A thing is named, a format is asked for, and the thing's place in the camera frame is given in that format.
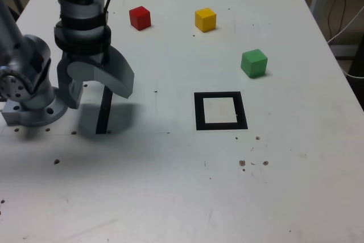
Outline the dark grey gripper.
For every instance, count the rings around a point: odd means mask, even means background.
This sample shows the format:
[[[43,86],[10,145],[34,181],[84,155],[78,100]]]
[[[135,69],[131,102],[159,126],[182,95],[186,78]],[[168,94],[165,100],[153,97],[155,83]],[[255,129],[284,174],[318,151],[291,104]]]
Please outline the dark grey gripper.
[[[133,93],[134,72],[123,55],[110,46],[107,52],[85,55],[63,51],[57,65],[59,95],[71,109],[78,109],[84,81],[96,81],[113,93],[129,98]]]

